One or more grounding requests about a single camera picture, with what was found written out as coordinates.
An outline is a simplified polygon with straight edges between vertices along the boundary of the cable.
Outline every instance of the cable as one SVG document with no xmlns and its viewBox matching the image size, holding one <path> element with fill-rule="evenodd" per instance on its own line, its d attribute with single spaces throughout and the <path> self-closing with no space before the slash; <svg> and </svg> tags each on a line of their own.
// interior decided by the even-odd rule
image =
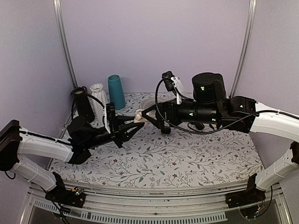
<svg viewBox="0 0 299 224">
<path fill-rule="evenodd" d="M 4 171 L 4 173 L 5 173 L 5 175 L 6 175 L 9 179 L 11 179 L 11 180 L 14 180 L 14 179 L 15 179 L 15 173 L 14 173 L 14 176 L 13 176 L 13 177 L 10 177 L 10 176 L 7 174 L 6 171 Z"/>
<path fill-rule="evenodd" d="M 197 131 L 198 131 L 198 130 L 196 130 L 196 129 L 194 129 L 194 128 L 190 127 L 190 125 L 191 125 L 191 123 L 188 123 L 188 124 L 187 124 L 187 126 L 188 126 L 188 128 L 189 128 L 189 129 L 191 129 L 192 131 L 195 131 L 195 132 L 197 132 Z"/>
<path fill-rule="evenodd" d="M 97 99 L 96 97 L 94 97 L 93 95 L 90 95 L 90 94 L 88 94 L 88 93 L 82 93 L 82 95 L 83 95 L 83 96 L 88 96 L 88 97 L 90 97 L 91 99 L 94 99 L 97 103 L 99 103 L 99 104 L 103 107 L 103 109 L 105 108 L 105 106 L 103 105 L 103 103 L 102 103 L 99 99 Z M 74 106 L 75 106 L 75 101 L 76 101 L 76 97 L 74 97 L 73 102 L 72 102 L 72 104 L 71 104 L 71 120 L 74 119 Z"/>
<path fill-rule="evenodd" d="M 269 207 L 271 205 L 272 199 L 273 199 L 273 187 L 271 186 L 271 198 L 270 198 L 269 204 L 268 204 L 267 208 L 261 214 L 257 215 L 257 217 L 260 217 L 266 213 L 266 211 L 269 209 Z"/>
<path fill-rule="evenodd" d="M 70 222 L 66 219 L 66 216 L 63 214 L 61 207 L 59 208 L 55 202 L 52 200 L 52 198 L 48 195 L 48 193 L 46 192 L 46 190 L 44 188 L 41 187 L 41 189 L 44 191 L 44 193 L 48 196 L 48 198 L 50 199 L 50 201 L 53 203 L 53 205 L 57 208 L 57 210 L 60 213 L 60 219 L 64 224 L 70 224 Z"/>
<path fill-rule="evenodd" d="M 185 100 L 188 100 L 188 101 L 194 101 L 194 99 L 191 99 L 189 97 L 185 97 L 183 94 L 181 94 L 177 88 L 174 88 L 176 90 L 176 92 L 180 95 L 181 98 L 185 99 Z"/>
<path fill-rule="evenodd" d="M 184 128 L 182 128 L 182 127 L 179 127 L 179 126 L 176 126 L 176 125 L 172 124 L 171 122 L 169 122 L 168 120 L 166 120 L 166 118 L 164 118 L 163 115 L 161 114 L 161 112 L 160 112 L 160 110 L 159 110 L 159 108 L 158 108 L 158 91 L 159 91 L 159 87 L 160 87 L 160 85 L 161 85 L 162 82 L 163 82 L 163 80 L 160 80 L 160 82 L 158 83 L 158 85 L 157 85 L 157 87 L 156 87 L 156 92 L 155 92 L 155 104 L 156 104 L 156 110 L 157 110 L 158 114 L 160 115 L 160 117 L 161 117 L 167 124 L 171 125 L 172 127 L 177 128 L 177 129 L 179 129 L 179 130 L 181 130 L 181 131 L 188 132 L 188 133 L 191 133 L 191 134 L 213 134 L 213 133 L 215 133 L 215 132 L 218 132 L 218 131 L 221 131 L 221 130 L 223 130 L 223 129 L 226 129 L 226 128 L 228 128 L 228 127 L 234 125 L 235 123 L 237 123 L 237 122 L 239 122 L 239 121 L 241 121 L 241 120 L 244 120 L 244 119 L 249 118 L 249 117 L 251 117 L 251 116 L 259 115 L 260 113 L 266 113 L 266 112 L 278 113 L 278 111 L 275 111 L 275 110 L 263 110 L 263 111 L 258 111 L 258 112 L 254 112 L 254 113 L 252 113 L 252 114 L 249 114 L 249 115 L 247 115 L 247 116 L 245 116 L 245 117 L 243 117 L 243 118 L 240 118 L 240 119 L 234 121 L 233 123 L 231 123 L 231 124 L 229 124 L 229 125 L 226 125 L 226 126 L 224 126 L 224 127 L 221 127 L 221 128 L 219 128 L 219 129 L 216 129 L 216 130 L 213 130 L 213 131 L 209 131 L 209 132 L 195 132 L 195 131 L 190 131 L 190 130 L 188 130 L 188 129 L 184 129 Z M 288 117 L 291 117 L 291 118 L 294 118 L 294 119 L 298 119 L 298 120 L 299 120 L 299 117 L 296 117 L 296 116 L 294 116 L 294 115 L 292 115 L 292 114 L 289 114 L 289 113 L 286 113 L 286 112 L 279 112 L 279 113 L 280 113 L 280 114 L 283 114 L 283 115 L 286 115 L 286 116 L 288 116 Z"/>
</svg>

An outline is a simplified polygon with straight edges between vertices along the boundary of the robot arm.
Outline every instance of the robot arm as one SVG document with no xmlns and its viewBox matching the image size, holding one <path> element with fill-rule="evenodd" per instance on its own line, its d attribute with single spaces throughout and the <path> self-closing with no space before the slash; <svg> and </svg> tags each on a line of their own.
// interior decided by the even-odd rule
<svg viewBox="0 0 299 224">
<path fill-rule="evenodd" d="M 177 85 L 171 71 L 162 75 L 159 85 L 164 82 L 167 91 L 173 91 L 182 97 L 181 85 Z M 291 139 L 290 149 L 270 167 L 249 177 L 247 189 L 226 195 L 228 206 L 238 207 L 265 199 L 265 191 L 291 172 L 299 169 L 299 116 L 268 107 L 246 97 L 226 97 L 222 75 L 201 73 L 192 78 L 193 97 L 179 98 L 163 103 L 156 103 L 142 111 L 142 116 L 154 124 L 162 133 L 170 133 L 171 127 L 193 134 L 209 134 L 222 129 L 236 130 L 244 133 L 268 133 Z M 156 118 L 148 112 L 156 110 Z M 182 122 L 196 126 L 214 124 L 217 130 L 195 132 L 179 127 Z"/>
<path fill-rule="evenodd" d="M 114 141 L 118 147 L 143 127 L 144 123 L 128 123 L 134 117 L 116 116 L 114 104 L 106 106 L 106 127 L 93 128 L 84 117 L 73 119 L 67 130 L 70 139 L 55 139 L 20 127 L 19 121 L 10 121 L 0 132 L 0 170 L 21 175 L 41 186 L 46 199 L 75 207 L 83 207 L 83 189 L 67 190 L 60 175 L 44 170 L 23 154 L 33 154 L 82 164 L 90 156 L 89 149 Z"/>
</svg>

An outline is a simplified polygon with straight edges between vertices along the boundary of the purple wall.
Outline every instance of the purple wall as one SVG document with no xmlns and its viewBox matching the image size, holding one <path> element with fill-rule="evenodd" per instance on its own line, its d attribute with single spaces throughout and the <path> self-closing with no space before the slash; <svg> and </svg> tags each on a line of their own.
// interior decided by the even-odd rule
<svg viewBox="0 0 299 224">
<path fill-rule="evenodd" d="M 154 92 L 171 70 L 192 92 L 191 78 L 219 72 L 229 92 L 245 32 L 249 1 L 62 1 L 79 85 L 119 74 L 125 92 Z"/>
<path fill-rule="evenodd" d="M 52 1 L 0 2 L 0 129 L 11 119 L 57 137 L 72 90 Z M 16 224 L 29 184 L 0 172 L 0 223 Z"/>
<path fill-rule="evenodd" d="M 299 2 L 258 1 L 238 95 L 299 114 Z M 253 134 L 266 167 L 282 156 L 291 141 Z M 299 223 L 299 171 L 281 181 L 293 223 Z"/>
</svg>

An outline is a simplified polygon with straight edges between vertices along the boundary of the teal cup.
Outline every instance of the teal cup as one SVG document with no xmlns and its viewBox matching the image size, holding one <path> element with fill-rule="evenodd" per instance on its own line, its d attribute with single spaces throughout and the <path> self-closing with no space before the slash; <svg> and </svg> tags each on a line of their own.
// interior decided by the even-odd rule
<svg viewBox="0 0 299 224">
<path fill-rule="evenodd" d="M 116 110 L 124 108 L 126 101 L 122 90 L 121 78 L 118 75 L 108 77 L 108 89 L 110 102 L 114 102 Z"/>
</svg>

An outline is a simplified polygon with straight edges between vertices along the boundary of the floral tablecloth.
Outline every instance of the floral tablecloth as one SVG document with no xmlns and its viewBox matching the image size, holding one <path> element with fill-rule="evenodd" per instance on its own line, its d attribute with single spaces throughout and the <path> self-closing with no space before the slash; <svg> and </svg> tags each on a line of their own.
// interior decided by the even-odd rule
<svg viewBox="0 0 299 224">
<path fill-rule="evenodd" d="M 133 116 L 141 102 L 152 97 L 151 93 L 125 94 L 127 106 L 117 113 Z M 69 181 L 139 188 L 235 182 L 263 169 L 250 136 L 237 131 L 194 135 L 172 128 L 166 135 L 149 124 L 123 146 L 111 142 L 91 150 L 92 156 L 82 165 L 53 160 L 50 169 Z"/>
</svg>

